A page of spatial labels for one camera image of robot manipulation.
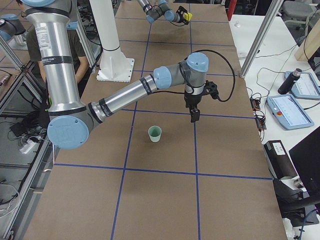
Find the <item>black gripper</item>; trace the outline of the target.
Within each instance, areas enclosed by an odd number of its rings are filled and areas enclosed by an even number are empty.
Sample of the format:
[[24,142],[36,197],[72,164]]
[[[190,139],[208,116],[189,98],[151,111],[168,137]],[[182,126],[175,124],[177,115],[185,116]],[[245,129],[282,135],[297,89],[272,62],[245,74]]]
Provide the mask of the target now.
[[200,119],[200,110],[198,104],[201,102],[202,96],[200,94],[193,95],[190,93],[184,93],[185,107],[190,109],[190,122],[195,123]]
[[179,6],[177,11],[177,23],[183,23],[185,25],[188,24],[188,11],[183,7],[183,6]]

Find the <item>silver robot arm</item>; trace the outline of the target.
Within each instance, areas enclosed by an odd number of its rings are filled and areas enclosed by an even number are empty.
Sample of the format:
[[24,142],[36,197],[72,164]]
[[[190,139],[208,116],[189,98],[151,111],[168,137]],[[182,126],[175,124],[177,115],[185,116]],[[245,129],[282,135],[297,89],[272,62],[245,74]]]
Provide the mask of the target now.
[[[189,108],[191,122],[200,118],[197,104],[205,94],[209,58],[201,53],[191,53],[186,60],[169,66],[161,66],[153,73],[120,89],[113,95],[85,105],[79,95],[74,61],[67,34],[67,25],[76,26],[76,0],[21,0],[26,18],[36,32],[41,62],[44,66],[51,107],[47,136],[53,145],[72,150],[84,144],[90,132],[124,107],[154,94],[157,90],[185,85],[184,100]],[[191,15],[173,12],[166,0],[160,0],[154,8],[148,0],[137,0],[146,19],[153,23],[160,17],[180,23]],[[111,1],[90,0],[94,20],[100,31],[102,67],[97,80],[128,82],[134,67],[134,59],[121,51],[114,11]]]
[[183,6],[179,6],[173,11],[166,0],[160,0],[158,5],[151,5],[149,0],[137,1],[146,15],[147,21],[152,24],[160,17],[164,17],[166,21],[188,25],[192,19],[192,14]]

